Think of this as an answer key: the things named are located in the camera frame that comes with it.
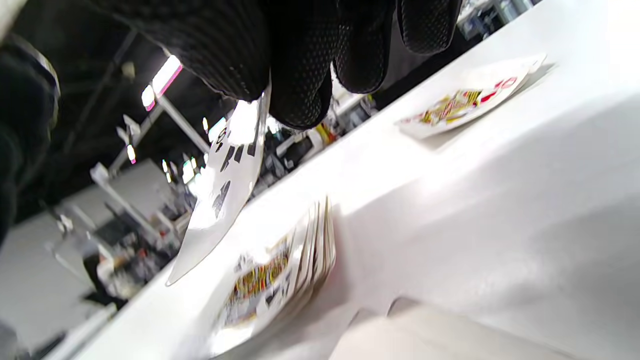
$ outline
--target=dark ceiling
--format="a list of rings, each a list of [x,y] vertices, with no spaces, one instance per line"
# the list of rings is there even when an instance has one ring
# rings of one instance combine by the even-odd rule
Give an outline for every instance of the dark ceiling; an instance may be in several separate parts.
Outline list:
[[[19,195],[17,221],[55,205],[92,184],[89,170],[98,162],[109,166],[124,148],[116,126],[122,115],[142,123],[147,111],[140,95],[167,55],[143,35],[80,1],[29,0],[13,32],[49,59],[61,89],[58,123],[51,147],[38,175]],[[132,63],[135,77],[122,65]],[[182,71],[165,96],[198,130],[202,117],[212,125],[232,103],[208,89],[197,77]],[[166,114],[156,121],[136,148],[138,161],[151,158],[179,163],[182,153],[198,154],[195,145]],[[132,166],[127,161],[123,168]]]

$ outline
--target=fluorescent light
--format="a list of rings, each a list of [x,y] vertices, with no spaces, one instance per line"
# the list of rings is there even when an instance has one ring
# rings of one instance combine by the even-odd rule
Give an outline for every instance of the fluorescent light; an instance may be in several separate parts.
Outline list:
[[[156,96],[154,95],[154,89],[151,88],[151,85],[148,85],[145,91],[142,92],[142,105],[147,111],[150,111],[155,104]]]
[[[154,92],[160,96],[171,85],[171,82],[178,73],[182,70],[180,60],[174,55],[169,56],[164,65],[158,70],[156,76],[151,81],[151,86],[154,88]]]
[[[129,161],[131,161],[132,164],[136,163],[136,151],[133,149],[133,145],[129,144],[127,145],[127,155],[129,155]]]
[[[182,64],[180,64],[180,60],[174,55],[169,56],[156,76],[154,76],[151,85],[147,86],[142,92],[142,105],[147,111],[151,111],[156,105],[155,96],[162,96],[181,70]]]

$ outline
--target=deck of cards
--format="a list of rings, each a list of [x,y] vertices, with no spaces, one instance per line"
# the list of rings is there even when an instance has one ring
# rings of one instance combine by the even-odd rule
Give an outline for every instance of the deck of cards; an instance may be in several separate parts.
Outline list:
[[[325,198],[272,246],[239,256],[230,275],[235,285],[213,324],[211,356],[292,318],[322,286],[334,264],[331,204]]]
[[[546,57],[538,54],[471,70],[458,80],[456,90],[397,125],[403,133],[422,139],[473,121],[515,93]]]

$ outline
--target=white table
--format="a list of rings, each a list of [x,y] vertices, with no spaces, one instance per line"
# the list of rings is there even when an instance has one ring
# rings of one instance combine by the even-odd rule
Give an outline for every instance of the white table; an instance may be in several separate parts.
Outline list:
[[[175,286],[168,269],[78,359],[169,359],[224,251],[335,203],[338,262],[318,297],[241,359],[326,359],[362,307],[401,294],[584,359],[640,354],[640,67],[635,0],[545,0],[253,201]],[[547,52],[547,76],[423,142],[393,123],[465,69]]]

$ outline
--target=gloved hand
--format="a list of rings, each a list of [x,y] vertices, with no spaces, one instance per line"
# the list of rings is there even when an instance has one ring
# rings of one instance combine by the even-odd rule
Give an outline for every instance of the gloved hand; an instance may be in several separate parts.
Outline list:
[[[88,0],[176,55],[213,89],[253,101],[271,72],[270,113],[314,127],[329,108],[330,64],[354,93],[387,73],[396,0]],[[405,46],[446,49],[461,0],[397,0]]]

